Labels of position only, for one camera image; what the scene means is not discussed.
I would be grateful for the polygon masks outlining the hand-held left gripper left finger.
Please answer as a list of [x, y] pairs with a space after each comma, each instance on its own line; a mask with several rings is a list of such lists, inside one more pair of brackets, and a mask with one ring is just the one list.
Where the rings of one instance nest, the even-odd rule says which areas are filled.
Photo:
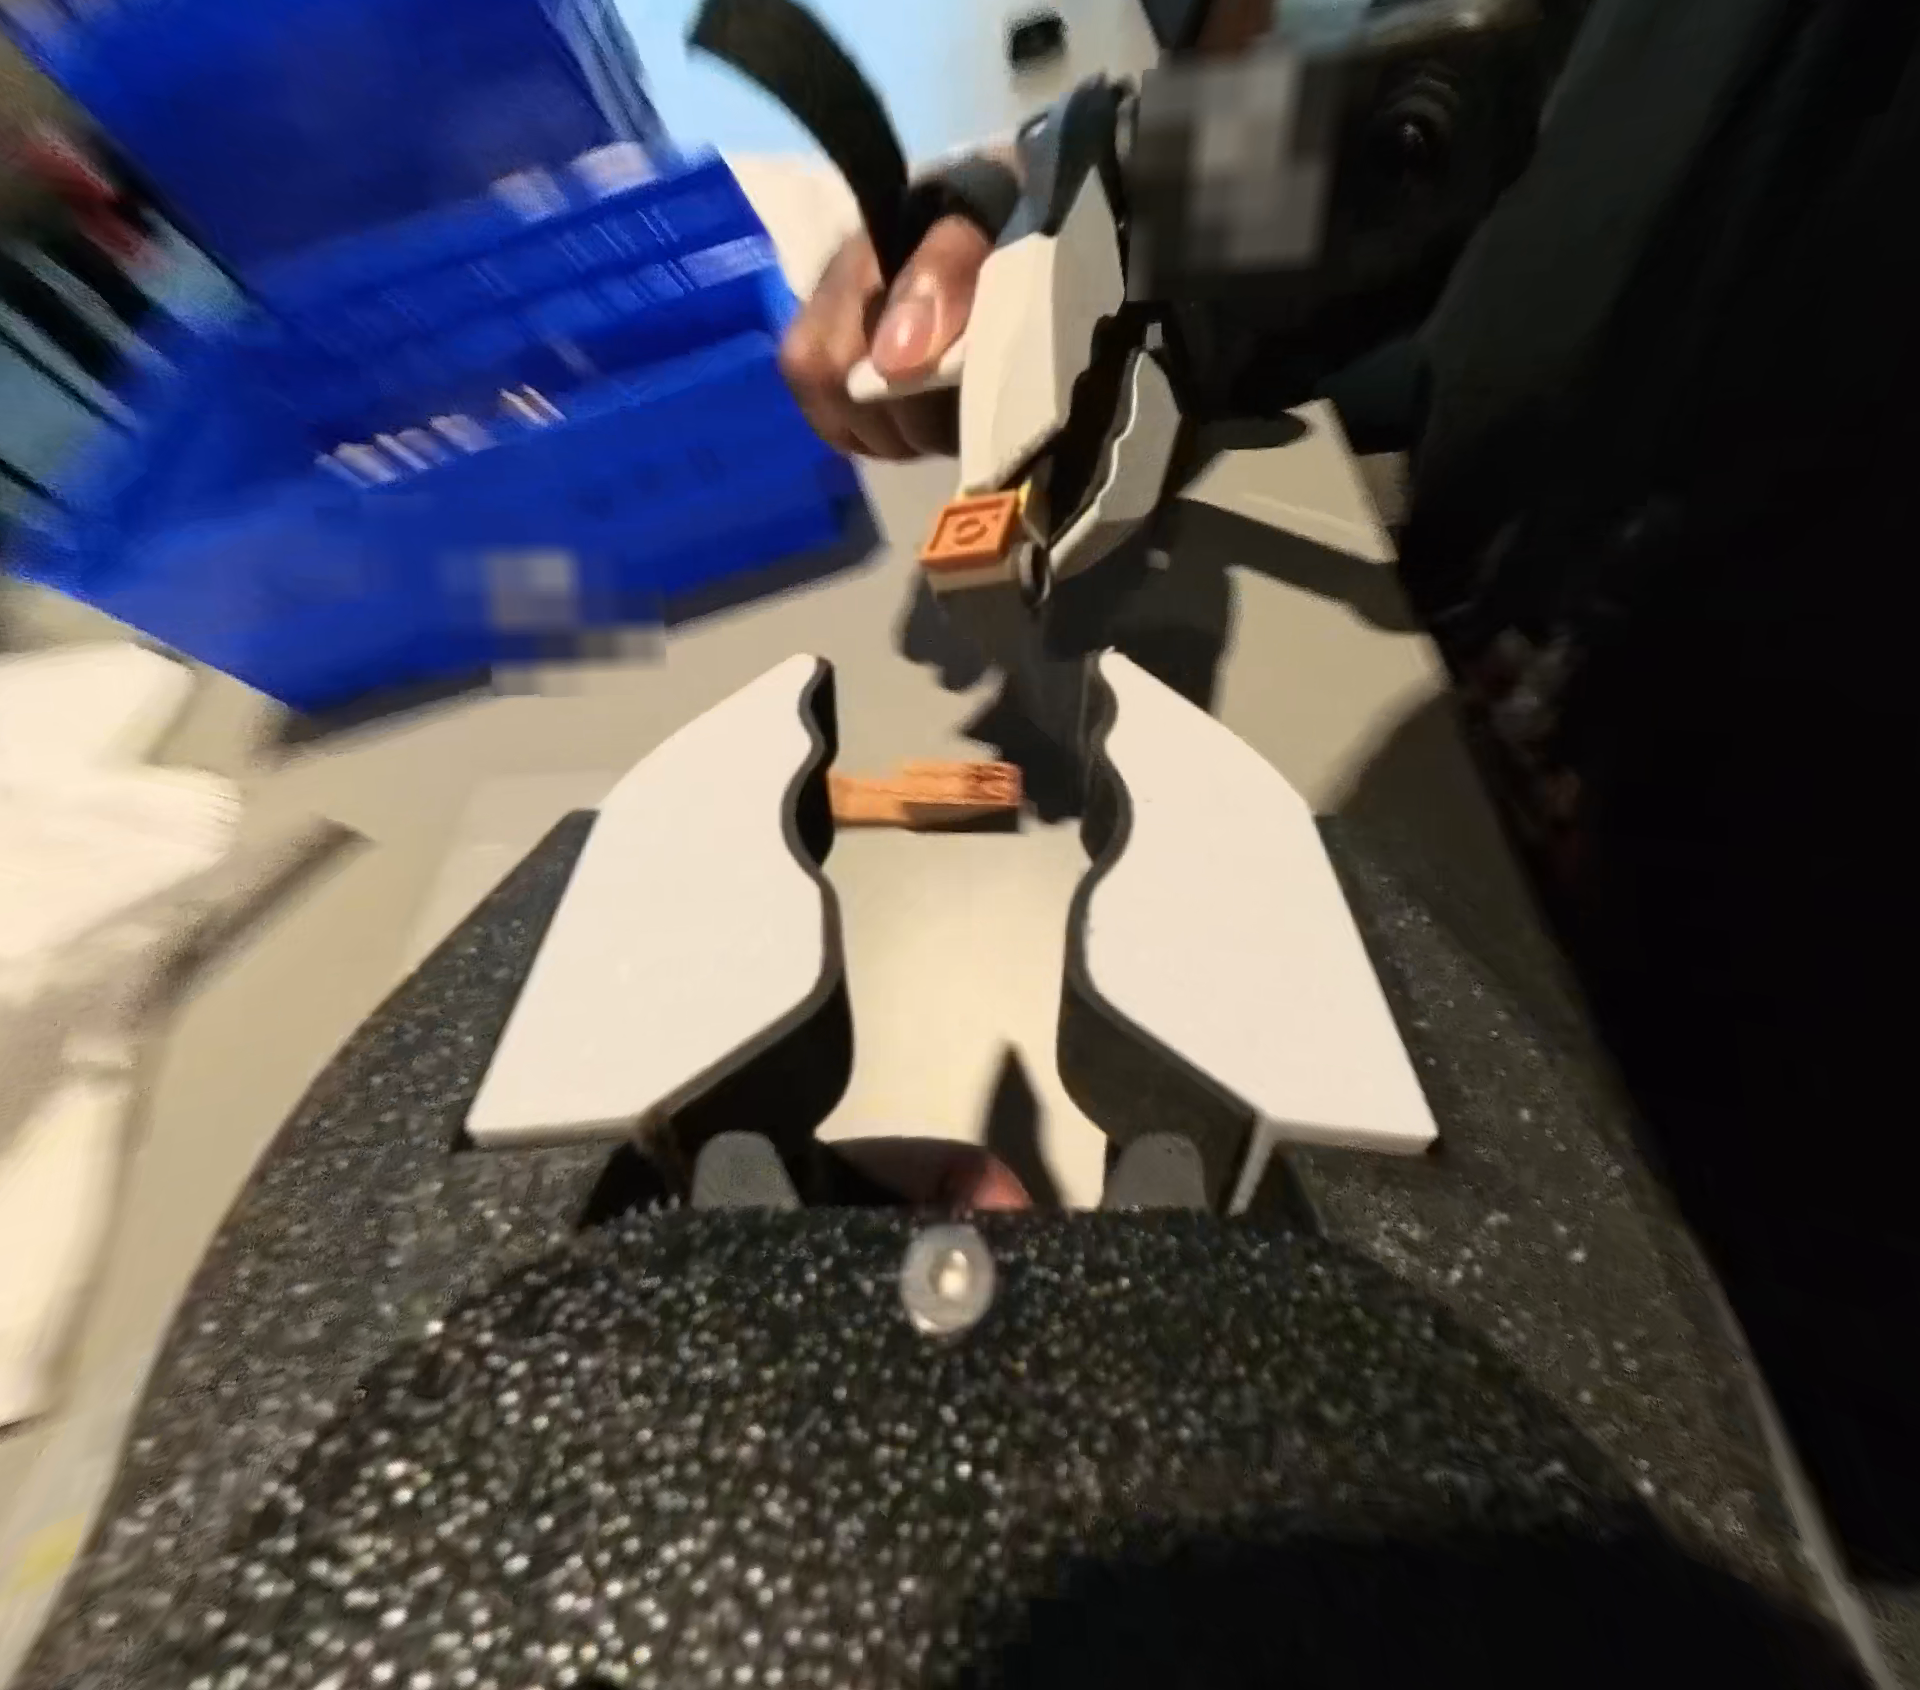
[[461, 1120], [477, 1151], [657, 1145], [791, 1034], [826, 1056], [745, 1122], [807, 1136], [841, 1097], [841, 929], [824, 863], [837, 753], [826, 659], [791, 655], [625, 770]]

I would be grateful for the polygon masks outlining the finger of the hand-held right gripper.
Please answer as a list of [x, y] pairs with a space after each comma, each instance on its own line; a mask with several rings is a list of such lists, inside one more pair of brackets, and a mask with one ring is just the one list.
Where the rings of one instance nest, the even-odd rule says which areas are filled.
[[1123, 301], [1117, 225], [1098, 177], [1079, 185], [1056, 230], [991, 251], [957, 377], [959, 497], [1008, 491], [1065, 431], [1094, 336]]
[[1128, 546], [1156, 515], [1184, 435], [1184, 410], [1159, 345], [1129, 350], [1090, 391], [1040, 467], [1031, 589], [1064, 589]]

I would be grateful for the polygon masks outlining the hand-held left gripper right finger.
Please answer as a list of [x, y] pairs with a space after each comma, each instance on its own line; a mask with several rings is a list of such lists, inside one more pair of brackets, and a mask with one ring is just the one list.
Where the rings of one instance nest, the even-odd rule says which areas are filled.
[[1281, 1151], [1421, 1158], [1437, 1122], [1308, 801], [1117, 650], [1084, 718], [1061, 1086], [1114, 1156], [1175, 1139], [1243, 1209]]

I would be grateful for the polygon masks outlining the small orange square plate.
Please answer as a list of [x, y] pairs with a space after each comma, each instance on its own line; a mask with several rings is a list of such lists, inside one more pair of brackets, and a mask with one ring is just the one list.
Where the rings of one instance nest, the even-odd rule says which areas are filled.
[[917, 566], [937, 597], [1011, 586], [1031, 543], [1025, 492], [952, 498], [936, 513]]

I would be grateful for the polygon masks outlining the orange brick assembly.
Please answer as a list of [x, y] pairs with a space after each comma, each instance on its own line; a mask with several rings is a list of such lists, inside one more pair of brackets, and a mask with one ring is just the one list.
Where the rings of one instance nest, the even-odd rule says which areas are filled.
[[828, 772], [828, 809], [840, 830], [991, 833], [1014, 828], [1025, 803], [1019, 767], [921, 761], [885, 774]]

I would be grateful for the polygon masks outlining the grey desk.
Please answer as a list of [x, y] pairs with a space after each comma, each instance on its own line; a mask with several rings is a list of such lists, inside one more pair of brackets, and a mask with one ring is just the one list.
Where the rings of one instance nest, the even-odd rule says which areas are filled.
[[[1338, 427], [1323, 406], [1302, 421], [1292, 443], [1221, 455], [1187, 491], [1147, 552], [1165, 584], [1140, 593], [1140, 626], [1157, 655], [1192, 631], [1213, 714], [1323, 810], [1433, 694], [1437, 671], [1406, 622]], [[180, 1295], [312, 1078], [564, 814], [596, 807], [668, 733], [795, 652], [834, 664], [846, 770], [970, 754], [968, 726], [993, 686], [949, 692], [900, 646], [913, 552], [947, 471], [862, 475], [879, 532], [864, 561], [690, 622], [635, 661], [309, 734], [203, 677], [167, 757], [242, 778], [267, 821], [320, 816], [364, 844], [209, 964], [145, 1063], [145, 1117], [60, 1413], [3, 1441], [3, 1590], [71, 1556]], [[1069, 1202], [1091, 1200], [1099, 1143], [1071, 1112], [1049, 1046], [1082, 859], [1071, 828], [1038, 821], [1018, 837], [855, 830], [834, 847], [855, 1065], [826, 1139], [980, 1145], [1014, 1050], [1048, 1179]]]

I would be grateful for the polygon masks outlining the person's right hand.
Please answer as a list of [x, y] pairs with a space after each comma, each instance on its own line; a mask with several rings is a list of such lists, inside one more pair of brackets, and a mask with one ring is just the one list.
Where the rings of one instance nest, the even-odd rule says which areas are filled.
[[780, 377], [828, 449], [868, 463], [952, 453], [956, 395], [934, 377], [991, 251], [961, 214], [939, 219], [892, 282], [864, 232], [836, 249], [780, 340]]

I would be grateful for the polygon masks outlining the stack of blue storage bins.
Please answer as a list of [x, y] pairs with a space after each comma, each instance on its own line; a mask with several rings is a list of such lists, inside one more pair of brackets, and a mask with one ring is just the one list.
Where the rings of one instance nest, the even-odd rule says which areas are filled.
[[795, 309], [610, 0], [118, 0], [26, 31], [209, 265], [3, 573], [337, 717], [801, 589], [877, 527]]

